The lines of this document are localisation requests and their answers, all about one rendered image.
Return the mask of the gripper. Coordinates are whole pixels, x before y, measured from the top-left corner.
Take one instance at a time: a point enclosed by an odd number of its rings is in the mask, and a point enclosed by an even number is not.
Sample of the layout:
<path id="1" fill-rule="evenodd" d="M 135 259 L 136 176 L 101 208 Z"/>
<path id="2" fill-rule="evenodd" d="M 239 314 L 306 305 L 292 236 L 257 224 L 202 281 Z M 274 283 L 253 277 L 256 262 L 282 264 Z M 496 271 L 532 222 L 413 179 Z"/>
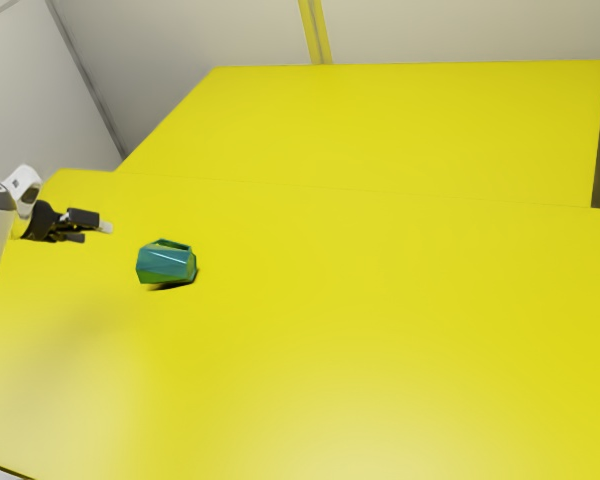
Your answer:
<path id="1" fill-rule="evenodd" d="M 63 230 L 65 221 L 79 229 Z M 80 229 L 112 233 L 113 225 L 102 220 L 97 212 L 69 208 L 65 215 L 56 212 L 48 202 L 38 200 L 21 239 L 37 242 L 84 243 L 85 233 Z"/>

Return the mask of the teal faceted mug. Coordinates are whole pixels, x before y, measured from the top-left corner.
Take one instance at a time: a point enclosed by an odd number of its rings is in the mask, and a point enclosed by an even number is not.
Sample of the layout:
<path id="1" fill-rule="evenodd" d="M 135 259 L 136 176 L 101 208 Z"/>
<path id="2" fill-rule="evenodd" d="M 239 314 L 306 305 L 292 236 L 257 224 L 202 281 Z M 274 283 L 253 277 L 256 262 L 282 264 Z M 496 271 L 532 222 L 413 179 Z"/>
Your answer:
<path id="1" fill-rule="evenodd" d="M 170 285 L 192 282 L 198 268 L 189 245 L 159 239 L 139 249 L 135 270 L 141 284 Z"/>

